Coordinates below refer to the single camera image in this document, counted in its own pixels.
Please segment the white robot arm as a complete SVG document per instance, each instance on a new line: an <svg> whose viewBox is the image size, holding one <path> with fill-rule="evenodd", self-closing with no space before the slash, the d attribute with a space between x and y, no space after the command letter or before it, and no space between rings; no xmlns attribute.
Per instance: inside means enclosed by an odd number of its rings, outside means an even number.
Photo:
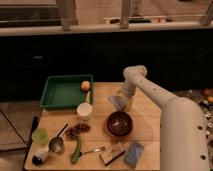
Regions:
<svg viewBox="0 0 213 171"><path fill-rule="evenodd" d="M140 89L160 109L160 171L210 171L207 119L193 100L177 96L146 78L143 65L123 70L122 93Z"/></svg>

